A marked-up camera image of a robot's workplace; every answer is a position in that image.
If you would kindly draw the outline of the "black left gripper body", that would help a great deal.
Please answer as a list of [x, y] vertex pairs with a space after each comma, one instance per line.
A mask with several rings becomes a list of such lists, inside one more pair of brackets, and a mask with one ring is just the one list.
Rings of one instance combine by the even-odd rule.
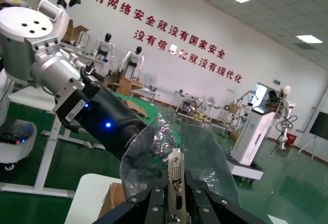
[[81, 126], [119, 160], [147, 124], [104, 86], [88, 102]]

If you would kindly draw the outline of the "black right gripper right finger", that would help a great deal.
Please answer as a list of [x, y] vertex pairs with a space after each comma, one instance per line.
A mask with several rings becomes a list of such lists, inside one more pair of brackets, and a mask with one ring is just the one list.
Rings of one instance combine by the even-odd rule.
[[191, 172], [184, 173], [186, 210], [192, 223], [265, 224], [228, 199], [212, 192], [205, 181], [195, 179]]

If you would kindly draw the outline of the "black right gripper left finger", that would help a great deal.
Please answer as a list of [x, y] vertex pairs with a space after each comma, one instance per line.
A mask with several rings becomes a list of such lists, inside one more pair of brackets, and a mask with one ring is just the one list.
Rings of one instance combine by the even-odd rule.
[[167, 190], [154, 187], [129, 198], [97, 223], [165, 223]]

